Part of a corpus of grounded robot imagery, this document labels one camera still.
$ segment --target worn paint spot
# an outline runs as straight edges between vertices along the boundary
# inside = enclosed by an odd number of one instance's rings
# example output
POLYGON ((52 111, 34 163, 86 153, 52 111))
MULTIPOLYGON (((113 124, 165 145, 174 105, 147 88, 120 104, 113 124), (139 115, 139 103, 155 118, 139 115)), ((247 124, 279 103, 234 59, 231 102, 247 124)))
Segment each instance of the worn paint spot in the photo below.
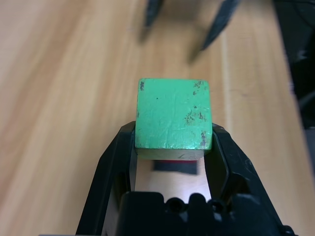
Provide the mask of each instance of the worn paint spot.
POLYGON ((201 143, 200 143, 200 145, 201 145, 202 147, 205 147, 205 146, 206 146, 206 136, 205 136, 205 133, 206 133, 206 132, 201 132, 201 143))
POLYGON ((140 90, 143 91, 144 90, 144 82, 140 83, 140 90))
POLYGON ((195 120, 194 119, 195 115, 196 113, 192 113, 192 111, 189 112, 184 118, 186 120, 186 124, 191 124, 195 120))
POLYGON ((203 81, 198 81, 195 83, 194 87, 195 88, 200 88, 200 86, 203 85, 203 81))

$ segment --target light wood surface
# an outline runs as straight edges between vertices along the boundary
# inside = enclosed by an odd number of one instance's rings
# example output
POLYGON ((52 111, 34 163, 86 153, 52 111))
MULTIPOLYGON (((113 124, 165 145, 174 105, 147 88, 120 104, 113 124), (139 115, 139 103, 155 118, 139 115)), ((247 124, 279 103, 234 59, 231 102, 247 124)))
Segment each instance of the light wood surface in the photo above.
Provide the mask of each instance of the light wood surface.
MULTIPOLYGON (((208 80, 213 122, 252 160, 284 224, 315 231, 309 157, 269 0, 243 0, 188 64, 218 0, 168 0, 140 42, 144 0, 0 0, 0 235, 74 234, 99 157, 135 120, 142 77, 208 80)), ((151 171, 137 189, 201 192, 205 177, 151 171)))

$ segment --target green wooden block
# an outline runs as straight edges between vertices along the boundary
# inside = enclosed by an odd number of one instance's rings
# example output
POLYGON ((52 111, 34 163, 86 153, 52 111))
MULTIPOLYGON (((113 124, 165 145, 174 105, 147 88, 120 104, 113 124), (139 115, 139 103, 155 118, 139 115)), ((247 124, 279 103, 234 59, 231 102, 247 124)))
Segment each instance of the green wooden block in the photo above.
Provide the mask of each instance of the green wooden block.
POLYGON ((152 160, 197 160, 210 151, 212 120, 207 81, 141 79, 135 147, 152 160))

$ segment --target dark object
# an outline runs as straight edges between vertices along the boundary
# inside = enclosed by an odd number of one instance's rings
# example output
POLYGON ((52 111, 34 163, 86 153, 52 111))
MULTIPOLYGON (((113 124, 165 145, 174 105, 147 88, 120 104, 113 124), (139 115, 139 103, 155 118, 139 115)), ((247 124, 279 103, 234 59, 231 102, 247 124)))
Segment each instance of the dark object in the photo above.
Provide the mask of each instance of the dark object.
POLYGON ((163 5, 164 0, 148 0, 148 5, 146 9, 146 18, 145 18, 145 27, 150 27, 156 17, 158 16, 159 11, 163 5))
POLYGON ((134 125, 123 126, 101 157, 77 235, 111 236, 115 229, 117 236, 295 235, 282 225, 251 161, 215 124, 213 149, 204 157, 209 202, 201 194, 192 194, 185 204, 178 198, 164 203, 160 193, 133 192, 134 125), (109 202, 110 196, 119 200, 123 192, 117 219, 118 204, 109 202))
MULTIPOLYGON (((212 23, 201 50, 206 49, 224 30, 240 0, 225 0, 212 23)), ((145 27, 150 27, 157 18, 164 0, 148 0, 145 12, 145 27)))
POLYGON ((239 2, 239 0, 225 0, 222 2, 201 50, 205 50, 224 30, 239 2))
POLYGON ((197 161, 154 161, 155 171, 176 171, 185 174, 197 174, 197 161))

